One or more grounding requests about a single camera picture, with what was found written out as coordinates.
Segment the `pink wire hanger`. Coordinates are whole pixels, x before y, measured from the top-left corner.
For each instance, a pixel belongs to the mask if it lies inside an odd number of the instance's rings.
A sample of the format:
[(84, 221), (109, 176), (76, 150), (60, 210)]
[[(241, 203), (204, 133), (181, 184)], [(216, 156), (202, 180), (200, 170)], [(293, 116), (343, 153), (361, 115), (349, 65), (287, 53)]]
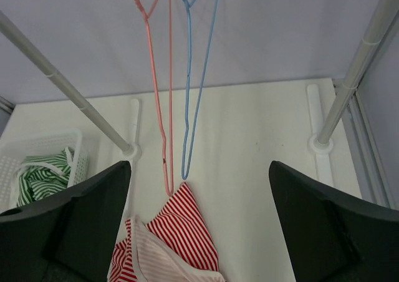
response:
[(155, 108), (158, 119), (158, 125), (161, 135), (161, 161), (163, 169), (163, 179), (165, 192), (168, 197), (174, 193), (174, 159), (173, 159), (173, 18), (171, 0), (168, 0), (168, 128), (169, 131), (165, 132), (163, 125), (163, 116), (160, 103), (160, 90), (158, 87), (158, 77), (156, 73), (155, 55), (153, 50), (153, 41), (150, 29), (150, 18), (156, 9), (159, 0), (153, 0), (150, 9), (146, 10), (141, 0), (134, 0), (136, 7), (140, 11), (145, 23), (148, 51), (150, 56), (150, 69), (153, 79), (153, 89), (155, 94)]

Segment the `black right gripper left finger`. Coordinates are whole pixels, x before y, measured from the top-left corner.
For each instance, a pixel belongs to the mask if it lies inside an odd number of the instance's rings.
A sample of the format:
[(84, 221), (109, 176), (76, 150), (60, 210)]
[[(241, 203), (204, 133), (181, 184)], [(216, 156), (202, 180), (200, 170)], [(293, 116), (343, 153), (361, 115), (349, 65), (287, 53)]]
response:
[(1, 213), (1, 281), (106, 281), (131, 178), (120, 161)]

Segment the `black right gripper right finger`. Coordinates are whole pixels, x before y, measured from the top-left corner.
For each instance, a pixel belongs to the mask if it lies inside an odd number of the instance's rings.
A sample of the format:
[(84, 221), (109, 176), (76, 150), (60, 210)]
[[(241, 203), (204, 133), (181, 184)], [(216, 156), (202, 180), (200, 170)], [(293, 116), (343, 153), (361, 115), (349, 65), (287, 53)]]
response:
[(398, 211), (279, 161), (269, 182), (296, 281), (398, 281)]

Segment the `blue wire hanger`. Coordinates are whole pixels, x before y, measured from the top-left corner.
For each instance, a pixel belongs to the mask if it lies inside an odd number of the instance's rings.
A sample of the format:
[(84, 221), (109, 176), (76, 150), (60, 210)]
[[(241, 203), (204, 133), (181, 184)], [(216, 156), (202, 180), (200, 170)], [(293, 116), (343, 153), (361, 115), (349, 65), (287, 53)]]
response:
[(187, 56), (186, 56), (186, 84), (185, 84), (185, 105), (184, 105), (184, 121), (185, 132), (183, 137), (183, 145), (181, 152), (181, 179), (187, 180), (190, 175), (191, 161), (193, 157), (193, 148), (195, 144), (196, 126), (198, 122), (198, 114), (200, 111), (201, 98), (203, 93), (204, 82), (206, 78), (206, 71), (208, 68), (209, 53), (211, 51), (211, 42), (213, 39), (214, 25), (216, 22), (216, 14), (218, 11), (219, 0), (214, 0), (211, 23), (209, 26), (208, 41), (206, 45), (206, 52), (204, 55), (204, 62), (202, 68), (201, 79), (199, 83), (198, 96), (195, 105), (195, 112), (193, 120), (190, 121), (189, 107), (190, 107), (190, 92), (191, 92), (191, 71), (193, 58), (193, 31), (191, 8), (195, 5), (197, 0), (181, 0), (186, 12), (186, 36), (187, 36)]

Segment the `red striped tank top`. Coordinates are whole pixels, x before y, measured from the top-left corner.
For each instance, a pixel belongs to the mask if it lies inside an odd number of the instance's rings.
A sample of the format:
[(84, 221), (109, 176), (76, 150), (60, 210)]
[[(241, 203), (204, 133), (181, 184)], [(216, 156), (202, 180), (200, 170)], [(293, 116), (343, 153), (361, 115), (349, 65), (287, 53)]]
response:
[(183, 182), (148, 223), (121, 225), (108, 281), (224, 281), (219, 255), (190, 186)]

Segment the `green striped tank top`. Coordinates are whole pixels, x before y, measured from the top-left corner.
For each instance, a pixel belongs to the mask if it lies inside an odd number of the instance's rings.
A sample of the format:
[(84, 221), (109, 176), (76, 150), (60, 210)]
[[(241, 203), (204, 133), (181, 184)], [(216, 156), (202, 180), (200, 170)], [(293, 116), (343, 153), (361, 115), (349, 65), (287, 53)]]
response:
[(28, 156), (16, 170), (18, 207), (37, 202), (68, 186), (74, 151), (66, 147), (52, 155)]

